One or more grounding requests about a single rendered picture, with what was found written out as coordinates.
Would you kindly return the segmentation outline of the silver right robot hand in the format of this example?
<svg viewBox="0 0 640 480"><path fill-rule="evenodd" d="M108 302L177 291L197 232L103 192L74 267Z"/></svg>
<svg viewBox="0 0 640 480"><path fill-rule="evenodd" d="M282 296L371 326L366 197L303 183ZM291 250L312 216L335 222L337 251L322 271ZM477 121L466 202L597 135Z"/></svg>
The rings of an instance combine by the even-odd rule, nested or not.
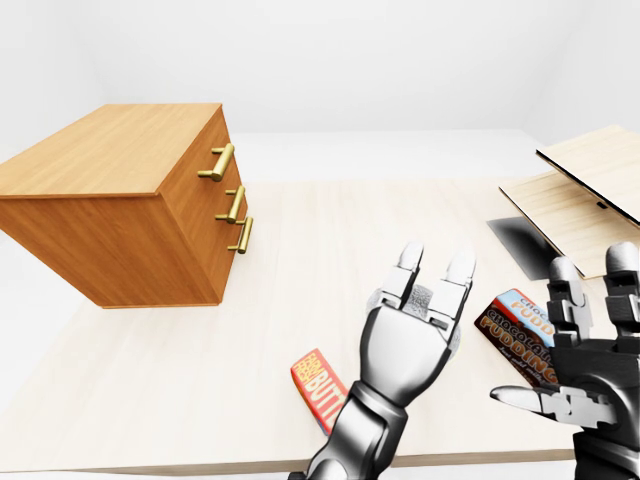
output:
<svg viewBox="0 0 640 480"><path fill-rule="evenodd" d="M590 336L591 312L576 269L566 257L554 259L547 307L558 382L534 389L501 386L490 396L640 449L640 252L633 243L608 248L604 282L614 340Z"/></svg>

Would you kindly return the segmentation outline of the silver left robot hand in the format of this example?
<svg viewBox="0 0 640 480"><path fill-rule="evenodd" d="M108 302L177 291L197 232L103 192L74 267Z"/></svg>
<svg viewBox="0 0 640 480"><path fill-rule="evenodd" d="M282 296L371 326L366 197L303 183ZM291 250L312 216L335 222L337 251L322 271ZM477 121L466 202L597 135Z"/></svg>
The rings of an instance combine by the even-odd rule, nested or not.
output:
<svg viewBox="0 0 640 480"><path fill-rule="evenodd" d="M405 247L382 283L381 302L367 315L361 339L361 380L400 407L424 392L447 363L476 266L469 249L453 257L423 320L402 311L417 284L423 252L419 242Z"/></svg>

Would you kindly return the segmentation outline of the wooden cabinet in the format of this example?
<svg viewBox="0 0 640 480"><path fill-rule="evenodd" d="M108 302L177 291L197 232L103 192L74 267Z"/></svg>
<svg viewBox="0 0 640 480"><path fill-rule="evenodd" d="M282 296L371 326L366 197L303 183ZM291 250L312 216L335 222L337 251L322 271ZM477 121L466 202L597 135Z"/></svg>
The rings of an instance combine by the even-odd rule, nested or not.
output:
<svg viewBox="0 0 640 480"><path fill-rule="evenodd" d="M162 182L220 105L105 105L0 164L0 229L104 308L216 305Z"/></svg>

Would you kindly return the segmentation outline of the brown chocolate pudding box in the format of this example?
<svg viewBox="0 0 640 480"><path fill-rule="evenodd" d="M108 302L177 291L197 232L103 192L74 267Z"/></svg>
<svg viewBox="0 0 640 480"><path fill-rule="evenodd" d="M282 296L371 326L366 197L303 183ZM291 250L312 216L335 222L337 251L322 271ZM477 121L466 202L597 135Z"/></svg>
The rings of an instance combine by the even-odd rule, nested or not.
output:
<svg viewBox="0 0 640 480"><path fill-rule="evenodd" d="M531 386L558 383L550 354L554 326L520 290L496 296L474 324Z"/></svg>

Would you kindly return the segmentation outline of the red butter box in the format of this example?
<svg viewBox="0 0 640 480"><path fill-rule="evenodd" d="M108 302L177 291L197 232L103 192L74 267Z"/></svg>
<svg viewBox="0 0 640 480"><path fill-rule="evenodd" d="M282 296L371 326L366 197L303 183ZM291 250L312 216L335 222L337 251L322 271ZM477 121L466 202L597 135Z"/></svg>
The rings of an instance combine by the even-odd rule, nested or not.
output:
<svg viewBox="0 0 640 480"><path fill-rule="evenodd" d="M329 436L348 396L319 349L300 358L291 368L293 382L322 431Z"/></svg>

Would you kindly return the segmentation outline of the pale wooden rack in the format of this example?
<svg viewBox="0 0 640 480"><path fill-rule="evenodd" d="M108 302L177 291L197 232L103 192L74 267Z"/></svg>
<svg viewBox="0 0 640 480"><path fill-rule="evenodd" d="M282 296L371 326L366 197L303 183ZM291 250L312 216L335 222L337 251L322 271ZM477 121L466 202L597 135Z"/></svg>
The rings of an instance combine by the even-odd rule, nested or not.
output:
<svg viewBox="0 0 640 480"><path fill-rule="evenodd" d="M536 154L553 169L500 190L583 277L605 274L610 245L640 247L640 133L609 126Z"/></svg>

